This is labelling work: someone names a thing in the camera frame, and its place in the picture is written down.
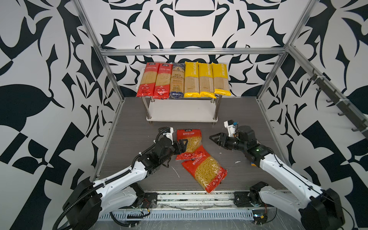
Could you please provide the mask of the red fusilli bag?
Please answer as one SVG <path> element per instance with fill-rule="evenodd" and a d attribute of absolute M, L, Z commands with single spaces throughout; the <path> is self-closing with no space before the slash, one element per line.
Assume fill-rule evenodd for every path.
<path fill-rule="evenodd" d="M 187 140 L 186 151 L 176 157 L 177 161 L 200 158 L 203 155 L 202 133 L 200 129 L 179 129 L 177 140 Z"/>
<path fill-rule="evenodd" d="M 218 187 L 228 174 L 228 171 L 222 168 L 218 161 L 207 152 L 203 152 L 194 160 L 184 161 L 182 166 L 208 193 Z"/>

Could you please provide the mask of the yellow pastatime spaghetti package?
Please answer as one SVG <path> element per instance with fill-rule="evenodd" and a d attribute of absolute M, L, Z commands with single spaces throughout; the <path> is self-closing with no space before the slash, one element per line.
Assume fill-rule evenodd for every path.
<path fill-rule="evenodd" d="M 198 62 L 185 62 L 185 98 L 199 98 Z"/>

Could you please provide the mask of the orange blue spaghetti package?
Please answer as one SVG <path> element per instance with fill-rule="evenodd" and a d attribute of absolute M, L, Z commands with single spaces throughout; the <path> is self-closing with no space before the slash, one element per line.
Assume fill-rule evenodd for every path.
<path fill-rule="evenodd" d="M 184 97 L 185 89 L 185 64 L 174 63 L 170 82 L 169 98 L 178 99 Z"/>

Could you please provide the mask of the small yellow pasta package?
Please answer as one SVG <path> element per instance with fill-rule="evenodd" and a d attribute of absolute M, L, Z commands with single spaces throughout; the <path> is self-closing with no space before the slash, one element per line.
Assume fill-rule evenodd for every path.
<path fill-rule="evenodd" d="M 214 94 L 231 96 L 227 65 L 212 63 L 211 66 L 213 71 Z"/>

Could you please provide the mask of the red spaghetti package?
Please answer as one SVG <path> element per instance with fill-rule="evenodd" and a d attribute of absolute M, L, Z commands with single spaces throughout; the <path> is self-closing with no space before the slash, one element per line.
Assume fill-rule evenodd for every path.
<path fill-rule="evenodd" d="M 153 96 L 160 63 L 149 62 L 146 64 L 141 83 L 137 91 L 137 97 Z"/>
<path fill-rule="evenodd" d="M 153 99 L 168 99 L 170 96 L 170 83 L 173 64 L 161 63 L 154 87 Z"/>

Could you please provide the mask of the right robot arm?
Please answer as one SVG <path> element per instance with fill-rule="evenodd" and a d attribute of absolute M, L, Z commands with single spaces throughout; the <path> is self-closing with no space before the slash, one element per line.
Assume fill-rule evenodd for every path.
<path fill-rule="evenodd" d="M 250 187 L 246 198 L 235 196 L 235 205 L 242 202 L 254 207 L 271 205 L 299 221 L 306 230 L 338 230 L 346 223 L 341 199 L 332 189 L 324 190 L 287 166 L 274 151 L 262 145 L 250 126 L 225 122 L 227 133 L 210 136 L 210 140 L 227 150 L 237 150 L 247 160 L 272 175 L 291 193 L 279 192 L 265 182 Z"/>

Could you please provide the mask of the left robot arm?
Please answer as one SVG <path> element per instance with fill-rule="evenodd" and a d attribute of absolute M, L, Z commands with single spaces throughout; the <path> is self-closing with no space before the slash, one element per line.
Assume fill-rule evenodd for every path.
<path fill-rule="evenodd" d="M 187 144 L 186 139 L 173 141 L 161 137 L 139 153 L 129 167 L 94 182 L 83 180 L 64 204 L 52 228 L 58 230 L 61 221 L 67 218 L 67 230 L 88 230 L 106 213 L 139 205 L 144 192 L 137 183 L 155 173 L 172 156 L 184 153 Z"/>

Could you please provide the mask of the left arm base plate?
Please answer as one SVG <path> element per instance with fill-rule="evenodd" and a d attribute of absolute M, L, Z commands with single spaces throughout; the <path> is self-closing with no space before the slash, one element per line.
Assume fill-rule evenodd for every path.
<path fill-rule="evenodd" d="M 137 198 L 132 206 L 135 208 L 150 209 L 157 206 L 158 193 L 142 193 L 137 195 Z"/>

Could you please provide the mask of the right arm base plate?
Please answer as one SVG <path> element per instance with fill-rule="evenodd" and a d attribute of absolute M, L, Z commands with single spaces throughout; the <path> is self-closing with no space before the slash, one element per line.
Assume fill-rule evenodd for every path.
<path fill-rule="evenodd" d="M 260 206 L 258 195 L 256 192 L 234 192 L 234 204 L 239 207 L 246 207 L 247 205 L 252 205 L 253 207 Z"/>

